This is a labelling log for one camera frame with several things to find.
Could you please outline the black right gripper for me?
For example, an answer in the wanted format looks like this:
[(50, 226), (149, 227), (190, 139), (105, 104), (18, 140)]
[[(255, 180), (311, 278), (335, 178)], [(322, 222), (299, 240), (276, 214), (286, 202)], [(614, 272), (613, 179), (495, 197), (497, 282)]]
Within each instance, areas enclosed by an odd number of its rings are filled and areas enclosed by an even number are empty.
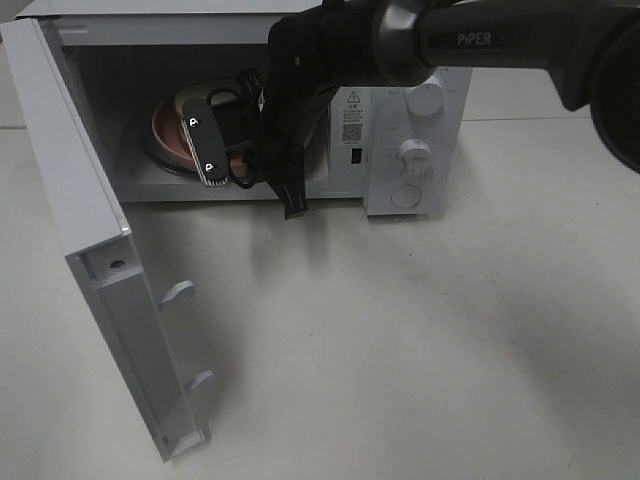
[(274, 192), (289, 220), (308, 211), (306, 142), (326, 114), (339, 85), (263, 79), (244, 70), (236, 80), (240, 95), (212, 107), (225, 145), (240, 150), (257, 182)]

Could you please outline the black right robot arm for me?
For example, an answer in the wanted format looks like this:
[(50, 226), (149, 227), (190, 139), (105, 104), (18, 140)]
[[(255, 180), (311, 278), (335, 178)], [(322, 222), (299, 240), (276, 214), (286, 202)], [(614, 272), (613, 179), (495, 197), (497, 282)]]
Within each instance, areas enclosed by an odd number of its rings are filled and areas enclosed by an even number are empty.
[(282, 17), (270, 71), (207, 112), (216, 151), (249, 153), (292, 218), (307, 209), (307, 136), (342, 87), (423, 83), (439, 67), (546, 71), (564, 108), (589, 108), (609, 151), (639, 167), (635, 1), (325, 1)]

